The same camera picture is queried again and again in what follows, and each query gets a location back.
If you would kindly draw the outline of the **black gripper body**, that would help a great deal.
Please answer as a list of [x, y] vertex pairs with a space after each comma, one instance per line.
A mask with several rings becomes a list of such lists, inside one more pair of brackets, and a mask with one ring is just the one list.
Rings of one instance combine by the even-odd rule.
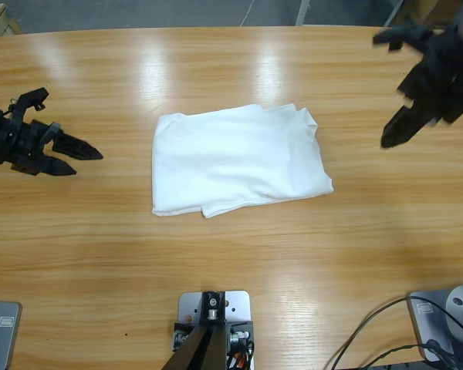
[[403, 43], [422, 54], [398, 89], [412, 101], [435, 107], [446, 123], [463, 115], [463, 39], [457, 27], [436, 32], [425, 27], [402, 29]]
[[0, 164], [10, 163], [12, 170], [35, 176], [41, 173], [44, 146], [62, 133], [58, 123], [35, 120], [14, 127], [0, 111]]

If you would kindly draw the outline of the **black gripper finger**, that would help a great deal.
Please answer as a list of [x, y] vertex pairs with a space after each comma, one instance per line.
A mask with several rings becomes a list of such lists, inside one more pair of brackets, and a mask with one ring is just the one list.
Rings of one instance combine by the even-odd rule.
[[73, 176], [77, 172], [67, 162], [53, 156], [42, 155], [40, 158], [41, 173], [54, 177]]
[[52, 150], [76, 160], [102, 160], [103, 154], [88, 142], [65, 133], [53, 140]]
[[436, 123], [441, 114], [434, 106], [415, 100], [411, 107], [402, 106], [385, 125], [380, 146], [390, 149], [412, 139], [428, 123]]

